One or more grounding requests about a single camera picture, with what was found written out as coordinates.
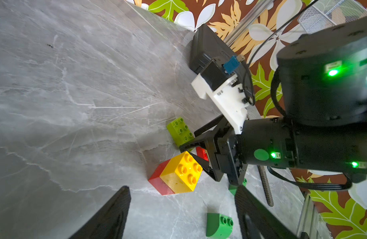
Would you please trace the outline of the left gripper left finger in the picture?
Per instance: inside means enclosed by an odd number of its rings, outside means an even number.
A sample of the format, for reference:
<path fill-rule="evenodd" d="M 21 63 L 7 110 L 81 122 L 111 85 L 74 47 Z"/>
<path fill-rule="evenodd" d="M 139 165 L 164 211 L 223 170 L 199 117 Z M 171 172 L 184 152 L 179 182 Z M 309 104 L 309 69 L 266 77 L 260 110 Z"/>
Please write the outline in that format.
<path fill-rule="evenodd" d="M 129 187 L 121 187 L 71 238 L 121 239 L 127 221 L 130 202 Z"/>

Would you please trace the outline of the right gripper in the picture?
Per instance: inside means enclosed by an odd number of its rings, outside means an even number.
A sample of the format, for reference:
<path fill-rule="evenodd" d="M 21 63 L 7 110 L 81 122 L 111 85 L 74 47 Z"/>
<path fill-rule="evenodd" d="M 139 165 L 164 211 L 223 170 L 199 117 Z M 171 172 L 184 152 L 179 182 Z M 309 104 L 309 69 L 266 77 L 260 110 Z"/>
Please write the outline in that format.
<path fill-rule="evenodd" d="M 227 175 L 231 185 L 241 185 L 248 165 L 295 168 L 297 153 L 292 125 L 284 118 L 246 120 L 242 133 L 236 134 L 224 115 L 194 132 L 194 139 L 179 146 L 187 151 L 200 146 L 208 161 L 195 156 L 202 170 L 214 181 Z"/>

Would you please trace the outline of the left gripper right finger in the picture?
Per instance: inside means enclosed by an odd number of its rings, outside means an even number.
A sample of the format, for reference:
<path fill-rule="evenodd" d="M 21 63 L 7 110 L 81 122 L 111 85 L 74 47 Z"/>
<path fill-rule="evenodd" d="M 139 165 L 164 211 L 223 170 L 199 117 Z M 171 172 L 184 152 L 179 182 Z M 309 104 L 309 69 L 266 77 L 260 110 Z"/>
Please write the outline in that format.
<path fill-rule="evenodd" d="M 246 187 L 237 187 L 234 200 L 243 239 L 297 238 Z"/>

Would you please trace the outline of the red long brick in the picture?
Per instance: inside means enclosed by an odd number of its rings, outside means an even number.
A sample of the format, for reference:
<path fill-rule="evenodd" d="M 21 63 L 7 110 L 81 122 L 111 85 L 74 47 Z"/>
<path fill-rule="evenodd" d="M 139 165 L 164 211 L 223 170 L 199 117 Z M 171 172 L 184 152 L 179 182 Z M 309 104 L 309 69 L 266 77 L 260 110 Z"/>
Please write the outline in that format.
<path fill-rule="evenodd" d="M 196 155 L 205 161 L 209 161 L 207 151 L 201 147 L 196 147 Z"/>

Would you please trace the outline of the lime green long brick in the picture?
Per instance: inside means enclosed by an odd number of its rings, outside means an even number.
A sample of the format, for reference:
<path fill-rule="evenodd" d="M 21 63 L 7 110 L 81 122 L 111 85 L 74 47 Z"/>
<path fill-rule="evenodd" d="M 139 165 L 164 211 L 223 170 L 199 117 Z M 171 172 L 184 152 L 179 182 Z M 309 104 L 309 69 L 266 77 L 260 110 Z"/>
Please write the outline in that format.
<path fill-rule="evenodd" d="M 177 118 L 167 125 L 167 130 L 172 136 L 177 147 L 194 139 L 193 133 L 185 124 L 183 118 Z"/>

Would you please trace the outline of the yellow square brick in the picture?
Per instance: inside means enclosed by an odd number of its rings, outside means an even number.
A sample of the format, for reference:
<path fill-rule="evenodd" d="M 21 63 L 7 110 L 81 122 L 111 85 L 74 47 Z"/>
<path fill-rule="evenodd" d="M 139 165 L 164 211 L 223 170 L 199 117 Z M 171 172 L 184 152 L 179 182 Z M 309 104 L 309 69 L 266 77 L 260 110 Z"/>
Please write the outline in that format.
<path fill-rule="evenodd" d="M 185 151 L 170 159 L 160 178 L 175 193 L 193 192 L 202 173 L 202 167 Z"/>

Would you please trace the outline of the green square brick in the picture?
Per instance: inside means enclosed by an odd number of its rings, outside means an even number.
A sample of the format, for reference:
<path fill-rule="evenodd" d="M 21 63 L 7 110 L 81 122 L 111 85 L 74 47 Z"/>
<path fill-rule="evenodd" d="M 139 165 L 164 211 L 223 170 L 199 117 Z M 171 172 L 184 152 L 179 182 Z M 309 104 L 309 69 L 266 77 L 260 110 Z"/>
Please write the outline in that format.
<path fill-rule="evenodd" d="M 212 239 L 228 239 L 233 231 L 231 217 L 218 213 L 207 213 L 206 236 Z"/>
<path fill-rule="evenodd" d="M 243 181 L 243 183 L 242 183 L 242 185 L 244 186 L 244 187 L 246 187 L 246 184 L 247 184 L 247 179 L 245 178 L 244 179 L 244 181 Z M 229 188 L 228 188 L 228 190 L 229 190 L 229 192 L 233 195 L 233 196 L 235 196 L 235 194 L 236 194 L 236 192 L 237 192 L 237 186 L 234 186 L 234 185 L 229 185 Z"/>

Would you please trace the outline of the red square brick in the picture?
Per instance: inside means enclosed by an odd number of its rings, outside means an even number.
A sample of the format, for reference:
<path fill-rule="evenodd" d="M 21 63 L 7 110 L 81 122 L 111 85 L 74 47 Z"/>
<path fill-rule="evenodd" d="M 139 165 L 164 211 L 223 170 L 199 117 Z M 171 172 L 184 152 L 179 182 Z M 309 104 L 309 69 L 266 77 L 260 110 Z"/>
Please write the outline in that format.
<path fill-rule="evenodd" d="M 163 196 L 175 194 L 175 192 L 160 178 L 169 161 L 170 160 L 166 160 L 159 164 L 148 180 L 149 183 Z"/>

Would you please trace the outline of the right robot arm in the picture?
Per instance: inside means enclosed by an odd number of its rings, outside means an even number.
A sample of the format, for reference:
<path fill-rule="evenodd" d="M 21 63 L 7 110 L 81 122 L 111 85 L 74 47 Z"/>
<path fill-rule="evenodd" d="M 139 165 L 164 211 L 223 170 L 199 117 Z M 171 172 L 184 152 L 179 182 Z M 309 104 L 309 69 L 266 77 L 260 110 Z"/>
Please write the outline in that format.
<path fill-rule="evenodd" d="M 367 16 L 301 36 L 277 54 L 271 97 L 279 117 L 249 119 L 252 75 L 208 27 L 194 35 L 192 86 L 211 97 L 221 115 L 180 151 L 201 147 L 198 163 L 215 181 L 243 183 L 248 165 L 340 172 L 345 184 L 299 183 L 301 188 L 346 191 L 367 178 Z"/>

